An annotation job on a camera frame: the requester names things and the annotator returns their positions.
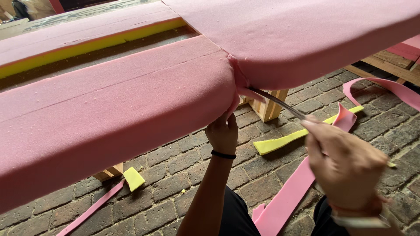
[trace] cobblestone pavement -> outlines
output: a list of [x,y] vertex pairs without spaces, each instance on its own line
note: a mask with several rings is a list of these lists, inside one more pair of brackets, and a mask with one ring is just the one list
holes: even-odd
[[[383,77],[380,71],[372,72]],[[354,105],[342,93],[342,84],[358,76],[338,70],[289,91],[286,102],[324,120]],[[365,109],[350,131],[381,149],[397,164],[388,169],[378,188],[395,200],[391,209],[407,235],[420,234],[420,114],[395,95],[368,81],[353,86],[355,98]],[[269,203],[306,156],[304,138],[261,157],[253,141],[279,138],[303,127],[287,111],[263,123],[249,105],[235,111],[240,127],[237,158],[228,185],[246,201],[249,213]],[[198,130],[175,142],[140,155],[126,163],[146,180],[130,193],[127,185],[72,236],[129,236],[176,234],[209,163],[211,146]],[[100,183],[91,177],[0,215],[0,236],[53,236],[81,215],[121,178]],[[284,235],[309,235],[312,213],[322,190],[314,185],[284,230]]]

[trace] pink foam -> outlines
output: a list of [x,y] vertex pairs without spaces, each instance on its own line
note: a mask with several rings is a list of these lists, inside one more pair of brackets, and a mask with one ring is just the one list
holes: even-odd
[[236,90],[226,57],[198,36],[1,93],[0,212],[215,120]]
[[297,87],[420,33],[412,0],[163,1],[259,89]]

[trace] human hand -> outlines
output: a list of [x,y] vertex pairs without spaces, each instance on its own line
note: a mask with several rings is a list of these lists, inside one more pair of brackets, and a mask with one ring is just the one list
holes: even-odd
[[344,209],[369,208],[388,156],[314,116],[307,116],[302,125],[310,132],[306,147],[311,169],[329,202]]
[[221,117],[210,123],[205,133],[213,150],[223,154],[235,155],[236,143],[238,142],[238,125],[233,113],[229,118],[227,116],[228,113],[225,112]]

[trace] wristband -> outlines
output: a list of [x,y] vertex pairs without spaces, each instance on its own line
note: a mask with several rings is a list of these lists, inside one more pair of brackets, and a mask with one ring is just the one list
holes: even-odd
[[223,154],[223,153],[220,153],[220,152],[216,152],[215,150],[211,151],[211,155],[215,155],[215,156],[226,158],[226,159],[235,159],[236,158],[236,155]]

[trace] black pants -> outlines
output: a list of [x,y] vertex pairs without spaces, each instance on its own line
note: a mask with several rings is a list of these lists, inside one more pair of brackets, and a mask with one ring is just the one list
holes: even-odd
[[[323,196],[314,211],[315,227],[311,236],[349,236],[345,228],[335,224],[331,218],[331,207]],[[222,223],[219,236],[260,236],[254,222],[248,215],[244,200],[226,186]]]

